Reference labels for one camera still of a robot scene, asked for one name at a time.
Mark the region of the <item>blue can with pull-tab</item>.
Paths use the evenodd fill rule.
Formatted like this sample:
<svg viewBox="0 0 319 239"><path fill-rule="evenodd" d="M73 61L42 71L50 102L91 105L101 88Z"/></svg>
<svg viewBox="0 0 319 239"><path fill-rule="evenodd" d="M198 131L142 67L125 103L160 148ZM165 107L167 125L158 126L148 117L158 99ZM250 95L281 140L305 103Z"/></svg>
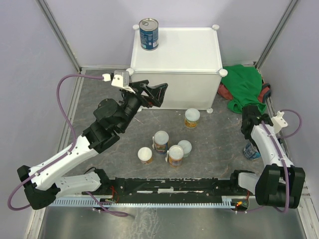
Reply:
<svg viewBox="0 0 319 239"><path fill-rule="evenodd" d="M156 19L145 18L139 22L141 47L144 50L155 50L159 45L159 23Z"/></svg>

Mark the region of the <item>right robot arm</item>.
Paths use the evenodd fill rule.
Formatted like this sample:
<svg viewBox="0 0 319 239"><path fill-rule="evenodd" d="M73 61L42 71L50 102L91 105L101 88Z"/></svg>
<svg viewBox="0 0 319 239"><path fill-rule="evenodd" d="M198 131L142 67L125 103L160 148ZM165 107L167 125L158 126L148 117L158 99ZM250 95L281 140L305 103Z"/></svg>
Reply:
<svg viewBox="0 0 319 239"><path fill-rule="evenodd" d="M229 181L229 190L240 195L245 190L255 195L260 206L270 206L281 213L298 207L305 181L305 171L296 167L285 154L277 133L288 123L285 110L274 117L262 114L255 105L242 109L241 132L260 153L264 163L261 175L235 170Z"/></svg>

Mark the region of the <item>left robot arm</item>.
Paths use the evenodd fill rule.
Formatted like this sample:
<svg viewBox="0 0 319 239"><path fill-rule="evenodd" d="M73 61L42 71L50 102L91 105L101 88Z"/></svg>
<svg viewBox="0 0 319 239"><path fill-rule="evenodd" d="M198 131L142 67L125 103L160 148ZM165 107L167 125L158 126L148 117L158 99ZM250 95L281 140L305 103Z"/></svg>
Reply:
<svg viewBox="0 0 319 239"><path fill-rule="evenodd" d="M110 190L110 180L102 169L66 178L64 174L119 141L119 134L125 133L140 107L162 105L168 84L153 87L148 84L147 80L129 83L131 90L121 90L120 103L114 99L102 100L93 112L96 120L75 143L37 166L18 168L24 193L34 210L45 208L64 195L86 191L106 194Z"/></svg>

